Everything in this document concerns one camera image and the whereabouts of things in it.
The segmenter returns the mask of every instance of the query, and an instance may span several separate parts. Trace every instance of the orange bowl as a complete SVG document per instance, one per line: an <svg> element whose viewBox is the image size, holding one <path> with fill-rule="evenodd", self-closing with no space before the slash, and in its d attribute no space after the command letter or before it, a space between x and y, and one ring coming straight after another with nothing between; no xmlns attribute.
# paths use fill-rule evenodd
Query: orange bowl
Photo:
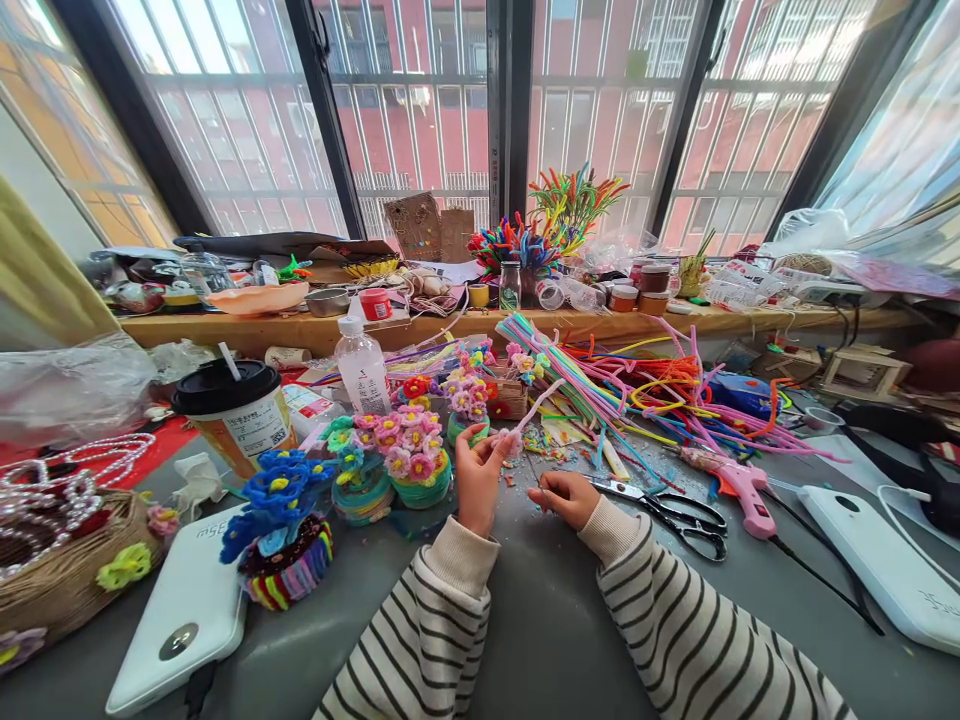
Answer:
<svg viewBox="0 0 960 720"><path fill-rule="evenodd" d="M210 303L230 315L262 315L296 308L310 292L309 283L287 285L251 285L221 290L208 296Z"/></svg>

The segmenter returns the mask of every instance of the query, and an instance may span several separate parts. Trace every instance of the straw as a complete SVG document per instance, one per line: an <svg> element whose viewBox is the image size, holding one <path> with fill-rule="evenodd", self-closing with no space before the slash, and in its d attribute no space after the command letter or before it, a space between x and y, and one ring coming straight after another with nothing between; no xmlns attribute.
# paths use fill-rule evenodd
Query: straw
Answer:
<svg viewBox="0 0 960 720"><path fill-rule="evenodd" d="M237 370L237 364L233 361L230 348L227 347L226 343L217 343L217 347L220 348L220 352L223 353L223 359L227 361L227 367L230 368L230 374L233 375L233 379L240 382L240 371Z"/></svg>

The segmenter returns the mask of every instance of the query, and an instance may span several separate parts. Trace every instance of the lid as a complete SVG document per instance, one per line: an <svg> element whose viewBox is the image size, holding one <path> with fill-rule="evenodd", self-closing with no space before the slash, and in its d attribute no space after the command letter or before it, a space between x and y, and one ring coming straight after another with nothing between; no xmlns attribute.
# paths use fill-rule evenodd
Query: lid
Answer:
<svg viewBox="0 0 960 720"><path fill-rule="evenodd" d="M372 300L373 302L385 302L387 300L387 291L384 288L367 288L361 290L359 294L361 300Z"/></svg>
<svg viewBox="0 0 960 720"><path fill-rule="evenodd" d="M280 373L259 360L237 360L240 381L227 361L213 360L177 383L170 404L181 415L212 415L259 400L280 386Z"/></svg>
<svg viewBox="0 0 960 720"><path fill-rule="evenodd" d="M358 318L356 315L344 315L337 320L337 327L340 328L340 334L344 337L363 335L363 318Z"/></svg>
<svg viewBox="0 0 960 720"><path fill-rule="evenodd" d="M614 285L611 294L623 300L633 300L640 292L632 285Z"/></svg>

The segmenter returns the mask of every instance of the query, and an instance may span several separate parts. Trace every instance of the gray table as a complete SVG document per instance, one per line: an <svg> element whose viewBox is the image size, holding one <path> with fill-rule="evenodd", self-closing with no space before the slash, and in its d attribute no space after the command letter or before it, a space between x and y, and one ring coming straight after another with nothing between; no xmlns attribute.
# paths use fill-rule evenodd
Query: gray table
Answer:
<svg viewBox="0 0 960 720"><path fill-rule="evenodd" d="M205 449L205 442L198 440L178 457ZM548 464L525 462L527 466L515 471L517 486L501 492L494 534L503 550L490 578L494 602L471 715L656 717L594 584L596 560L558 517L542 517L524 494L534 473ZM762 465L793 484L829 482L837 490L861 494L817 460L767 456ZM675 480L691 492L702 492L706 478L687 473L681 470ZM168 462L142 489L164 497L177 486ZM790 493L781 495L799 508ZM887 631L886 637L875 635L775 547L746 535L732 501L723 499L719 507L732 526L726 562L714 565L691 556L659 528L658 539L809 655L860 718L955 716L960 658L911 642L871 603ZM848 590L832 556L786 513L773 512L780 536L834 584ZM919 531L916 536L938 562L960 574L960 555L927 533ZM417 549L386 523L349 531L335 526L335 539L330 574L306 600L277 614L251 605L243 644L221 666L207 698L205 720L311 716ZM152 581L145 581L82 630L0 679L0 716L103 717L151 586ZM178 691L139 717L180 720L182 701L183 692Z"/></svg>

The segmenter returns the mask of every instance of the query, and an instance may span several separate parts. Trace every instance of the windowsill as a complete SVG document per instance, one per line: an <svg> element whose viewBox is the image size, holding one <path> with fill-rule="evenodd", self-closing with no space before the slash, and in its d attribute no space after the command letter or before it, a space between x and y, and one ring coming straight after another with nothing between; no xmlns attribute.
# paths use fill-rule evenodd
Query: windowsill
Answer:
<svg viewBox="0 0 960 720"><path fill-rule="evenodd" d="M852 323L852 311L846 311ZM663 328L654 319L639 313L612 313L611 315L588 315L573 310L547 312L525 310L524 315L537 328L553 336L554 329L560 339L570 342L589 341L593 335L598 343L614 345L663 335ZM453 333L457 337L485 333L494 338L498 346L504 344L496 331L496 324L503 319L498 311L483 315L479 311L467 312L457 323ZM697 337L728 336L731 338L753 332L784 330L790 325L795 330L837 332L843 329L843 320L833 308L799 310L796 313L782 310L757 310L749 314L730 313L718 308L697 308L691 315L664 316L670 325L689 334L690 326L696 325ZM421 316L410 325L389 328L372 333L384 350L400 350L409 345L429 339L441 332L453 318ZM903 310L862 310L860 331L885 330L915 325L916 318ZM153 315L120 320L123 329L143 347L151 348L168 342L189 338L201 345L215 346L225 341L234 350L250 357L263 357L271 345L309 349L315 357L333 354L340 339L337 318L315 318L307 313L288 318L264 316L240 318L211 313L208 315Z"/></svg>

